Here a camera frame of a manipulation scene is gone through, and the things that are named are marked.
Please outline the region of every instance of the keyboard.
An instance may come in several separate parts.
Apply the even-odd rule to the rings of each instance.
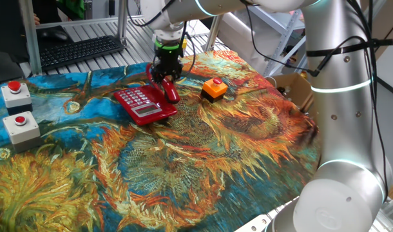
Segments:
[[[74,64],[113,52],[119,52],[124,46],[114,36],[107,35],[94,39],[79,41],[76,43],[64,44],[45,48],[39,51],[41,56],[42,70],[62,67],[67,64]]]

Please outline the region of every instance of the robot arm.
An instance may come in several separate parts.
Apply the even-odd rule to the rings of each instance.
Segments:
[[[142,0],[145,19],[150,20],[167,2]],[[281,211],[266,232],[368,231],[388,190],[373,113],[367,51],[362,46],[353,46],[368,41],[361,21],[345,0],[247,0],[246,3],[261,4],[274,11],[302,9],[310,69],[317,69],[326,56],[333,54],[312,79],[322,136],[321,165],[299,199]],[[179,43],[181,22],[242,8],[245,8],[244,0],[176,0],[151,27],[155,29],[158,47],[163,49],[165,44]],[[341,43],[341,49],[335,50]],[[390,168],[387,170],[390,180]]]

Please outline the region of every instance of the orange box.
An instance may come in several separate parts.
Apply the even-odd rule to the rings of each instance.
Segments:
[[[219,78],[214,78],[204,83],[202,90],[208,93],[212,98],[217,98],[227,91],[228,86]]]

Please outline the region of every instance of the table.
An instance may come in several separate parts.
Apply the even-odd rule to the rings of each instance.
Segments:
[[[236,53],[198,54],[178,114],[140,127],[112,93],[146,84],[145,65],[25,80],[44,145],[22,154],[0,99],[3,229],[234,231],[300,194],[316,126]],[[212,77],[229,86],[214,104],[200,97]]]

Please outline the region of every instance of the metal grating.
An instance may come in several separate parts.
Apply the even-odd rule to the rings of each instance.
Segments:
[[[136,17],[134,19],[139,24],[145,23],[143,19]],[[38,28],[46,28],[51,26],[61,25],[73,39],[73,41],[82,41],[85,39],[92,39],[104,35],[116,35],[117,34],[117,19],[94,19],[88,21],[75,21],[69,23],[53,23],[42,25]],[[209,30],[203,26],[201,22],[192,22],[192,25],[196,25],[199,29],[194,29],[188,27],[189,33],[194,32],[194,37],[192,38],[195,44],[195,52],[202,53],[202,45],[206,44]],[[149,27],[138,27],[133,25],[128,21],[126,25],[126,37],[128,38],[128,47],[125,50],[109,55],[104,55],[102,57],[89,59],[87,61],[78,62],[76,64],[71,64],[56,68],[53,70],[48,70],[43,72],[43,75],[53,75],[62,74],[70,72],[88,72],[105,68],[114,68],[119,66],[138,64],[143,62],[151,62],[153,56],[155,55],[153,51],[152,35],[153,31]],[[228,50],[228,48],[222,45],[221,41],[217,39],[215,44],[215,50]],[[185,50],[185,55],[193,55],[192,44],[187,43],[187,48]],[[30,73],[30,65],[28,63],[21,64],[21,68],[24,73]]]

